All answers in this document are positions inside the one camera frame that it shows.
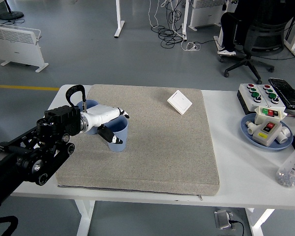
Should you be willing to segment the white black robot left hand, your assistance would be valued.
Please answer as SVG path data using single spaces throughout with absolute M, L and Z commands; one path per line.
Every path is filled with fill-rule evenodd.
M 81 133 L 89 132 L 93 127 L 97 127 L 97 133 L 108 143 L 123 144 L 123 140 L 119 139 L 112 130 L 105 126 L 106 123 L 124 116 L 129 118 L 129 114 L 119 108 L 106 105 L 96 105 L 85 112 L 81 112 Z

